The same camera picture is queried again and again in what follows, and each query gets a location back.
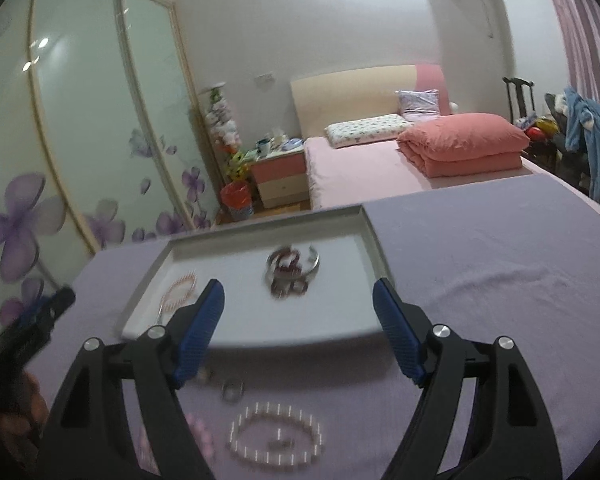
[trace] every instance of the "tray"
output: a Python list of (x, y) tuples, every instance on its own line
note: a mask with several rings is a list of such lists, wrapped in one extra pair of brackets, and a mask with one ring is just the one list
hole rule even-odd
[[(320, 267), (304, 296), (278, 300), (266, 282), (266, 261), (289, 244), (301, 251), (303, 265), (313, 245)], [(362, 206), (243, 222), (172, 239), (118, 321), (122, 337), (136, 338), (154, 325), (161, 297), (189, 272), (198, 278), (190, 302), (211, 278), (224, 286), (213, 348), (306, 345), (379, 332), (372, 287), (380, 277), (391, 278)]]

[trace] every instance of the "beige headboard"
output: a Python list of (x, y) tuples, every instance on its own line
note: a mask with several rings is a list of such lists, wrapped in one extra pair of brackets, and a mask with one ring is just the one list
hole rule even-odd
[(361, 68), (291, 82), (305, 139), (322, 136), (329, 124), (398, 113), (396, 90), (431, 88), (440, 89), (441, 113), (447, 114), (448, 96), (437, 65)]

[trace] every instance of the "purple tablecloth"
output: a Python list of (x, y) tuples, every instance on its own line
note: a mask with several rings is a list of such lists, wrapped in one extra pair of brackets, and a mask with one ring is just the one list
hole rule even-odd
[[(465, 338), (515, 339), (547, 404), (568, 476), (600, 438), (600, 216), (541, 175), (389, 198), (365, 209), (404, 300)], [(30, 367), (49, 402), (85, 339), (114, 340), (112, 324), (165, 243), (105, 251), (78, 277), (76, 305)], [(298, 476), (380, 478), (419, 396), (384, 342), (305, 354), (219, 354), (209, 364), (220, 379), (246, 384), (236, 406), (222, 402), (217, 386), (187, 384), (178, 393), (184, 411), (201, 416), (216, 439), (219, 480), (278, 476), (248, 469), (223, 446), (238, 410), (267, 400), (313, 413), (324, 427), (324, 456)], [(136, 437), (137, 401), (125, 393)], [(458, 459), (471, 398), (465, 388), (443, 468)]]

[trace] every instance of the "trash can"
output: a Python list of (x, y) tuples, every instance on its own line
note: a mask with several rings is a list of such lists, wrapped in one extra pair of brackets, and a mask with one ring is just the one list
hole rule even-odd
[(249, 186), (243, 180), (227, 184), (220, 190), (220, 199), (228, 207), (235, 221), (246, 220), (253, 215), (253, 202)]

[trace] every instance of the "pink curtain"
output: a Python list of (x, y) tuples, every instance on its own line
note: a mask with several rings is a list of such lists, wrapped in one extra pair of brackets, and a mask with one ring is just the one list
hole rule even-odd
[(600, 6), (595, 0), (553, 0), (569, 60), (571, 85), (600, 103)]

